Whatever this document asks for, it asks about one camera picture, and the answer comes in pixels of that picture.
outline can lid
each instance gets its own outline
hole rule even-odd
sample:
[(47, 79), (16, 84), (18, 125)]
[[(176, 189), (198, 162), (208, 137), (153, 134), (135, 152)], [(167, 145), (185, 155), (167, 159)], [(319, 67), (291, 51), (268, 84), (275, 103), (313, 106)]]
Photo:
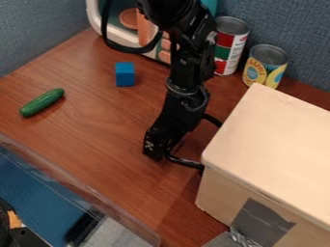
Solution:
[(288, 63), (287, 53), (271, 44), (257, 44), (251, 48), (250, 56), (269, 66), (281, 66)]
[(241, 19), (231, 16), (220, 16), (216, 19), (217, 30), (228, 35), (245, 35), (249, 33), (249, 27)]

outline blue cube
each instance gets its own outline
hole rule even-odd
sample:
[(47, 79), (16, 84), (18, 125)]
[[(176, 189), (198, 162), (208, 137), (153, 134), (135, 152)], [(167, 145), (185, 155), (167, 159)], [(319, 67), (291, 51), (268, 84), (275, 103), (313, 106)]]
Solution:
[(134, 86), (134, 63), (116, 63), (117, 87)]

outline yellow can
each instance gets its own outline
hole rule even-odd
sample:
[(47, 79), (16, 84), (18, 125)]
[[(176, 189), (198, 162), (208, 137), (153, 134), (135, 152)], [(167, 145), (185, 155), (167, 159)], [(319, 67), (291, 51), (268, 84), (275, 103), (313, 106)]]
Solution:
[(255, 45), (245, 65), (243, 82), (249, 87), (261, 83), (276, 89), (287, 66), (288, 55), (283, 49), (270, 44)]

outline green cucumber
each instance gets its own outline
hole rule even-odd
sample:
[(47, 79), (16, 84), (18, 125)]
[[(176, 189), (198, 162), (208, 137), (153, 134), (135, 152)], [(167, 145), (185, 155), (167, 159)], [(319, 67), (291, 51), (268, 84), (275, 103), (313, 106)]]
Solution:
[(65, 91), (63, 89), (50, 90), (22, 106), (19, 110), (20, 115), (24, 118), (31, 117), (55, 103), (64, 95), (64, 93)]

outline box lid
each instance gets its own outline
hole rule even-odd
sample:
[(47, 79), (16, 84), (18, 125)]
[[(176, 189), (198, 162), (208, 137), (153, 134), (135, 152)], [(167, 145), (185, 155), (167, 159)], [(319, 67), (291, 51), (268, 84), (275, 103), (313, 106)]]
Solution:
[(330, 231), (328, 111), (255, 83), (203, 162)]

